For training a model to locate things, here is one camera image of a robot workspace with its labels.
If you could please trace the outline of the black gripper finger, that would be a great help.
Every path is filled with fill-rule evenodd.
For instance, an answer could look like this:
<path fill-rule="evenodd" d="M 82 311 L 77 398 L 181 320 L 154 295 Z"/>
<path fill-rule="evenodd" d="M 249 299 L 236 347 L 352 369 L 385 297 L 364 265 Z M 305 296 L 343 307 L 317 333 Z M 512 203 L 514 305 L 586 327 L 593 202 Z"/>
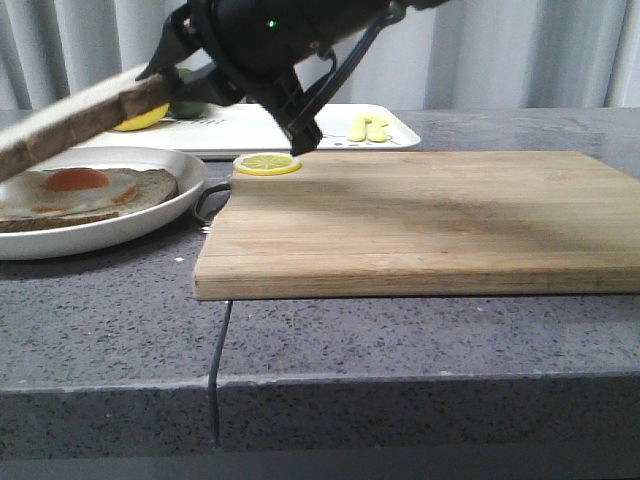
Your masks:
<path fill-rule="evenodd" d="M 322 132 L 315 117 L 353 73 L 379 33 L 405 17 L 403 9 L 346 9 L 313 14 L 300 11 L 287 34 L 290 58 L 270 83 L 274 88 L 269 112 L 291 144 L 291 154 L 315 150 Z M 295 66 L 315 55 L 330 63 L 329 70 L 303 88 Z"/>
<path fill-rule="evenodd" d="M 173 87 L 172 102 L 203 102 L 219 106 L 234 105 L 245 97 L 213 57 L 206 33 L 211 30 L 211 3 L 185 3 L 165 20 L 156 50 L 137 80 L 153 74 L 167 76 Z M 209 62 L 182 77 L 179 64 L 203 51 Z"/>

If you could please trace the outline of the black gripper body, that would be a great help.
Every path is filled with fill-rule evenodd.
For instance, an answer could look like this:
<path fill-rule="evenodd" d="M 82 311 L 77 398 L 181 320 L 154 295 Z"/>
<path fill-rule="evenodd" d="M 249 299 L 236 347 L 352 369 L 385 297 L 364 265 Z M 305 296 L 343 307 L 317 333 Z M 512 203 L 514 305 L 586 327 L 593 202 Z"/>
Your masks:
<path fill-rule="evenodd" d="M 211 3 L 206 33 L 215 60 L 231 80 L 267 111 L 273 105 L 270 83 L 290 58 L 284 28 L 300 11 L 321 9 L 395 9 L 391 1 L 189 1 Z"/>

